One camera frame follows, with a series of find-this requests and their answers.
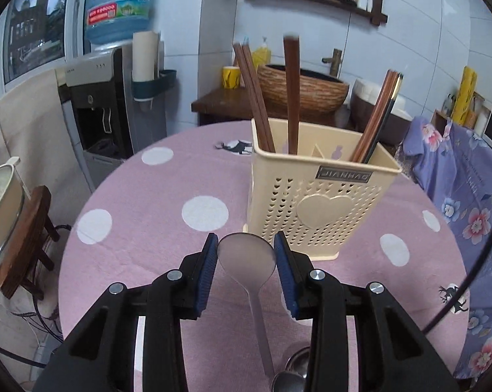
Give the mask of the translucent plastic spoon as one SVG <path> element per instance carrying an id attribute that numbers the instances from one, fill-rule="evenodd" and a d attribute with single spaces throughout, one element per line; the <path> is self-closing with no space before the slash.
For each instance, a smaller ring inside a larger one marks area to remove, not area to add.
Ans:
<path id="1" fill-rule="evenodd" d="M 272 378 L 272 354 L 259 299 L 261 288 L 275 270 L 276 257 L 272 245 L 254 234 L 232 233 L 220 240 L 218 258 L 224 271 L 241 285 L 248 295 L 263 370 L 267 377 Z"/>

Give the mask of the brown wooden chopstick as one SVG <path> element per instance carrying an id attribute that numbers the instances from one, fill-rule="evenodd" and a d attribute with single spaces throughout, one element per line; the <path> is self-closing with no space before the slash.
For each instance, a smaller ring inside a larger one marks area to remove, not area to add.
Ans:
<path id="1" fill-rule="evenodd" d="M 300 44 L 297 36 L 284 36 L 284 57 L 287 85 L 288 153 L 297 155 L 300 111 Z"/>

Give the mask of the large steel spoon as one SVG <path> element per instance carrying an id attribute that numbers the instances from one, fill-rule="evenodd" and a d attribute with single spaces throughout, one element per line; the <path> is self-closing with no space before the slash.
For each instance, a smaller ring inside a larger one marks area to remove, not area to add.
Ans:
<path id="1" fill-rule="evenodd" d="M 293 372 L 305 379 L 308 373 L 310 355 L 310 347 L 304 347 L 300 349 L 287 360 L 285 370 L 288 372 Z"/>

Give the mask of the oval steel spoon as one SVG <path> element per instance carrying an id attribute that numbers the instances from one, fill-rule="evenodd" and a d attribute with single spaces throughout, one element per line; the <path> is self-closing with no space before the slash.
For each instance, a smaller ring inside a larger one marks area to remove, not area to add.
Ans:
<path id="1" fill-rule="evenodd" d="M 272 380 L 272 392 L 304 392 L 305 378 L 296 372 L 283 371 Z"/>

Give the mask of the dark wooden stool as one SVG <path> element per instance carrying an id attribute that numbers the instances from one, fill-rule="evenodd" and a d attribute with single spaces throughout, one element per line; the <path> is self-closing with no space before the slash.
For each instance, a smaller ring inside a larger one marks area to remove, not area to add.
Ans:
<path id="1" fill-rule="evenodd" d="M 43 291 L 29 279 L 29 272 L 38 262 L 49 271 L 55 263 L 43 250 L 44 233 L 58 242 L 60 234 L 48 217 L 51 193 L 47 186 L 40 185 L 32 190 L 32 198 L 24 205 L 20 220 L 8 239 L 6 254 L 0 263 L 0 291 L 7 298 L 23 287 L 36 300 L 44 298 Z"/>

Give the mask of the cream plastic utensil holder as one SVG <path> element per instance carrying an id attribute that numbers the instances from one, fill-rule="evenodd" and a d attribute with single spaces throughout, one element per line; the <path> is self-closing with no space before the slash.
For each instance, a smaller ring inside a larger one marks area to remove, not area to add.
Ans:
<path id="1" fill-rule="evenodd" d="M 271 118 L 273 152 L 252 145 L 251 189 L 244 231 L 273 242 L 283 232 L 293 251 L 313 260 L 340 248 L 401 174 L 383 145 L 366 164 L 350 160 L 361 135 L 302 122 L 297 154 L 287 150 L 287 121 Z"/>

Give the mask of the pink polka dot tablecloth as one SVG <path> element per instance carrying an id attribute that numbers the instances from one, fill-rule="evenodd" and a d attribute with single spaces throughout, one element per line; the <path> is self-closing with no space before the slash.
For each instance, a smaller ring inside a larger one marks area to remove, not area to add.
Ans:
<path id="1" fill-rule="evenodd" d="M 90 197 L 66 244 L 59 309 L 69 333 L 113 282 L 146 285 L 200 251 L 208 233 L 239 232 L 251 188 L 251 125 L 201 126 L 134 155 Z M 313 186 L 312 194 L 342 195 L 371 210 L 358 227 L 343 223 L 336 259 L 320 268 L 343 283 L 382 283 L 419 326 L 444 304 L 466 270 L 443 217 L 420 189 L 398 175 L 378 195 L 366 184 Z M 243 288 L 215 272 L 208 305 L 181 325 L 192 391 L 268 391 Z"/>

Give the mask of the cream pot with lid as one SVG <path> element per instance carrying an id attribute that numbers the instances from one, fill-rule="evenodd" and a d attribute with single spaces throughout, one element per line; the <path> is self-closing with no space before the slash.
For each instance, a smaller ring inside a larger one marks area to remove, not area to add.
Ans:
<path id="1" fill-rule="evenodd" d="M 28 199 L 25 185 L 17 173 L 19 163 L 20 157 L 11 157 L 0 165 L 0 264 Z"/>

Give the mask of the purple floral cloth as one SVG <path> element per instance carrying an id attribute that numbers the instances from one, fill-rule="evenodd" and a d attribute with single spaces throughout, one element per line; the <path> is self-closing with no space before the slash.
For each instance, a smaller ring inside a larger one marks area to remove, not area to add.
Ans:
<path id="1" fill-rule="evenodd" d="M 443 131 L 416 117 L 402 143 L 413 179 L 441 212 L 466 269 L 492 230 L 492 148 L 474 131 L 448 122 Z M 456 365 L 458 379 L 476 379 L 492 364 L 492 250 L 454 307 L 468 314 L 467 337 Z"/>

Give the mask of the grey water dispenser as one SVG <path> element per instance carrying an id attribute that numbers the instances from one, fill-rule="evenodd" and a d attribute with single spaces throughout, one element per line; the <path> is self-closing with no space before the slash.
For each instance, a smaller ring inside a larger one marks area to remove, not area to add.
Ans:
<path id="1" fill-rule="evenodd" d="M 133 80 L 130 43 L 78 57 L 65 69 L 80 148 L 78 161 L 96 189 L 118 166 L 166 136 L 165 110 L 154 101 L 174 88 L 177 72 Z"/>

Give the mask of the beige cloth cover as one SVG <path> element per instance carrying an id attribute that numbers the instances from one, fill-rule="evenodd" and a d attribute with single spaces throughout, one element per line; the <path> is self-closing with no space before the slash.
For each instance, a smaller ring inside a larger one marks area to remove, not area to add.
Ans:
<path id="1" fill-rule="evenodd" d="M 45 185 L 50 217 L 73 224 L 91 196 L 65 125 L 53 70 L 22 82 L 0 99 L 0 165 L 19 157 L 17 172 L 29 189 Z"/>

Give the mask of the yellow tall package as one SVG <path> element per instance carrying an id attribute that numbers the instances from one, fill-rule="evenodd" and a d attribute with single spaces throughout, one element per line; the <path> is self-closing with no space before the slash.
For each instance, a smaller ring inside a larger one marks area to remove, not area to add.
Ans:
<path id="1" fill-rule="evenodd" d="M 475 93 L 477 77 L 478 75 L 473 68 L 464 67 L 460 88 L 451 113 L 451 120 L 460 126 L 465 124 L 469 105 Z"/>

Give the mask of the brown ceramic basin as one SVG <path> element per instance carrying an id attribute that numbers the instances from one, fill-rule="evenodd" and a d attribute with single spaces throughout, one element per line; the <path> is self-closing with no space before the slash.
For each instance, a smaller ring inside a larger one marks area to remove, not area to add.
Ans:
<path id="1" fill-rule="evenodd" d="M 265 65 L 257 69 L 263 97 L 276 105 L 287 104 L 284 65 Z M 300 69 L 300 109 L 302 111 L 334 112 L 346 100 L 349 84 L 315 71 Z"/>

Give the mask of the dark wooden counter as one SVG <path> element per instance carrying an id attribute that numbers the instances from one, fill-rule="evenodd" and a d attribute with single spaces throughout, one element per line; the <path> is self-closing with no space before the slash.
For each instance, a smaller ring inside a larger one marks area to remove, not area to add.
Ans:
<path id="1" fill-rule="evenodd" d="M 191 104 L 198 116 L 198 125 L 205 126 L 227 121 L 249 121 L 253 114 L 246 89 L 216 89 Z M 354 130 L 349 107 L 343 105 L 336 112 L 306 111 L 300 109 L 300 121 L 324 126 Z"/>

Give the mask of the brass faucet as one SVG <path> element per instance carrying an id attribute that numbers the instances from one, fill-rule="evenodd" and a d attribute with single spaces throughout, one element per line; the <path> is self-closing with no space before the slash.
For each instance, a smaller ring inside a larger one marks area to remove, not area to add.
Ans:
<path id="1" fill-rule="evenodd" d="M 337 77 L 339 75 L 340 68 L 343 61 L 343 51 L 339 49 L 333 49 L 331 57 L 323 57 L 321 59 L 322 64 L 329 65 L 329 75 Z"/>

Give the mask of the yellow mug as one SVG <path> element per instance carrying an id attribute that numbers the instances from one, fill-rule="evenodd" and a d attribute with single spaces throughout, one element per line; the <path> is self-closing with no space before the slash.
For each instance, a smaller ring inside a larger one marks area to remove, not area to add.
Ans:
<path id="1" fill-rule="evenodd" d="M 223 66 L 221 74 L 224 90 L 237 90 L 241 86 L 241 70 L 239 66 Z"/>

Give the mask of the yellow soap dispenser bottle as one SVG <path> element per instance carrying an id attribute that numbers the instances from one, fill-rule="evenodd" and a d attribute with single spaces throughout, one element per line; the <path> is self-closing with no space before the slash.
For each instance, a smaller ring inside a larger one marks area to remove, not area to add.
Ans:
<path id="1" fill-rule="evenodd" d="M 251 53 L 252 61 L 255 70 L 260 66 L 265 66 L 271 63 L 272 51 L 267 44 L 267 38 L 263 38 L 262 44 Z"/>

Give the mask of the blue water jug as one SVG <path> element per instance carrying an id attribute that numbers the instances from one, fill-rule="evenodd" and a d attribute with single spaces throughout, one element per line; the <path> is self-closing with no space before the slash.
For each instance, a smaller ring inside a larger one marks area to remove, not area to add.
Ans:
<path id="1" fill-rule="evenodd" d="M 152 0 L 86 0 L 85 38 L 94 46 L 131 39 L 150 24 Z"/>

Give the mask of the window with white frame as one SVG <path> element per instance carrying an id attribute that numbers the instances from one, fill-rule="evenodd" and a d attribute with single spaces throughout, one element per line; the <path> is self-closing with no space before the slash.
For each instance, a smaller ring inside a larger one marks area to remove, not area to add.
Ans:
<path id="1" fill-rule="evenodd" d="M 10 0 L 0 15 L 0 96 L 77 53 L 80 0 Z"/>

